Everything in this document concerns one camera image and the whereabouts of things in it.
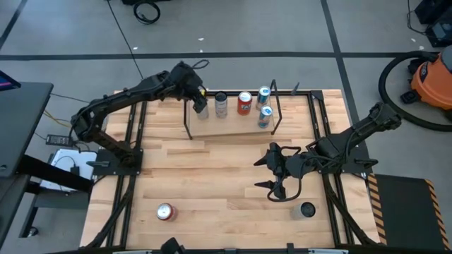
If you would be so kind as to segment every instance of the red can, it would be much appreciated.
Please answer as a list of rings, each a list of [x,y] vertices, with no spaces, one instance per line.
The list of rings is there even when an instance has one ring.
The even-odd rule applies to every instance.
[[[251,111],[251,102],[253,97],[249,92],[240,92],[239,99],[237,100],[237,112],[242,116],[246,116]]]
[[[172,221],[176,217],[176,208],[168,203],[160,204],[157,208],[157,218],[162,221]]]

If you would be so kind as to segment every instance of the hazard stripe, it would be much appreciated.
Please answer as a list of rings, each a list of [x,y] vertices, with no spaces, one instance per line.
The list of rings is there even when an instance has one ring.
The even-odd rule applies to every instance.
[[[439,233],[441,234],[441,236],[443,238],[444,249],[450,250],[451,246],[449,245],[449,242],[447,240],[446,227],[444,226],[444,223],[443,223],[443,217],[441,216],[441,211],[439,209],[438,200],[436,199],[436,193],[435,193],[435,190],[433,187],[433,183],[430,180],[425,180],[425,182],[429,186],[430,197],[432,198],[433,208],[435,210],[435,215],[436,215],[436,218],[438,221]]]
[[[376,187],[376,185],[369,183],[369,188],[371,188],[372,190],[376,191],[377,193],[379,192],[379,188]]]
[[[387,245],[388,243],[386,241],[386,232],[384,230],[383,212],[381,211],[379,187],[375,174],[368,175],[367,180],[370,193],[370,203],[372,205],[372,212],[374,213],[376,230],[379,233],[380,242]]]

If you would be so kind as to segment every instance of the wooden tabletop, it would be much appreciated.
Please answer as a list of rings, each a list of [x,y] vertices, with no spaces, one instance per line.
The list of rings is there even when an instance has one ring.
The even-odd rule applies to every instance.
[[[323,95],[331,131],[339,133],[350,126],[342,93],[324,90]],[[148,103],[142,144],[145,156],[136,181],[127,248],[160,249],[171,237],[188,249],[286,248],[287,243],[294,243],[295,248],[333,247],[320,174],[304,176],[302,194],[291,202],[271,202],[266,199],[268,189],[254,186],[274,180],[265,166],[253,167],[270,142],[304,147],[314,140],[306,97],[280,97],[280,103],[283,120],[275,135],[255,133],[194,140],[188,139],[183,126],[182,102],[166,99]],[[124,139],[128,115],[126,108],[109,116],[107,132],[117,140]],[[364,181],[347,174],[342,175],[342,180],[350,214],[378,242]],[[108,176],[94,187],[81,246],[94,239],[110,216],[116,182],[116,176]],[[287,196],[295,194],[297,180],[286,179],[285,187]],[[292,220],[290,209],[306,201],[316,206],[316,214]],[[177,208],[173,222],[156,217],[158,205],[164,202]],[[345,243],[340,215],[338,218]],[[115,243],[119,242],[120,226]]]

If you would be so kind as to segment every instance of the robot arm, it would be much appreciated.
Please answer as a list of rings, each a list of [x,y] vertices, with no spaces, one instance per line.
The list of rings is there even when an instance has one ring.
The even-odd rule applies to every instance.
[[[133,166],[135,159],[128,143],[116,141],[102,131],[102,123],[108,114],[131,106],[137,102],[164,100],[167,97],[177,100],[193,100],[194,110],[199,113],[207,105],[207,99],[199,87],[203,81],[194,69],[184,62],[178,63],[171,72],[163,71],[142,80],[136,87],[126,89],[115,95],[93,100],[71,118],[71,132],[75,131],[79,140],[95,142],[113,153],[125,167]]]
[[[283,180],[289,176],[302,179],[305,174],[317,170],[322,174],[338,173],[341,166],[347,163],[350,150],[375,132],[394,130],[401,125],[401,118],[387,104],[377,103],[370,109],[368,117],[339,134],[331,134],[320,138],[306,146],[307,152],[300,147],[280,147],[270,144],[266,155],[254,166],[267,165],[273,172],[276,181],[256,183],[256,186],[269,188],[269,200],[280,202],[297,198],[297,195],[286,199]],[[297,150],[292,156],[284,156],[282,150]],[[270,198],[274,194],[279,200]]]

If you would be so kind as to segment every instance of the aluminum can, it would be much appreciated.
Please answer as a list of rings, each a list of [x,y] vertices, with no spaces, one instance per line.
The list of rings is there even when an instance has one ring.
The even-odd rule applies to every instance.
[[[259,114],[258,125],[261,128],[267,128],[270,123],[270,117],[273,114],[273,109],[270,106],[261,107],[261,113]]]
[[[157,218],[162,221],[172,221],[176,217],[176,208],[168,203],[160,204],[157,208]]]
[[[242,116],[249,114],[251,110],[251,102],[253,101],[251,93],[240,92],[239,99],[237,101],[237,112],[239,112]]]
[[[205,96],[205,95],[206,95],[206,91],[205,91],[205,90],[202,90],[202,91],[201,91],[201,94],[202,94],[203,96]],[[204,109],[203,109],[201,112],[196,113],[196,115],[198,116],[198,119],[199,119],[199,120],[204,120],[204,119],[209,118],[208,104],[204,107]]]
[[[261,109],[263,105],[267,105],[268,99],[270,98],[270,88],[263,86],[259,88],[259,93],[257,94],[257,100],[256,100],[256,108],[258,110]]]
[[[290,211],[290,217],[292,219],[304,219],[313,217],[316,214],[316,207],[312,205],[311,202],[304,202],[302,204],[296,205]]]
[[[227,95],[225,92],[219,91],[215,94],[215,113],[218,118],[226,118],[227,116]]]

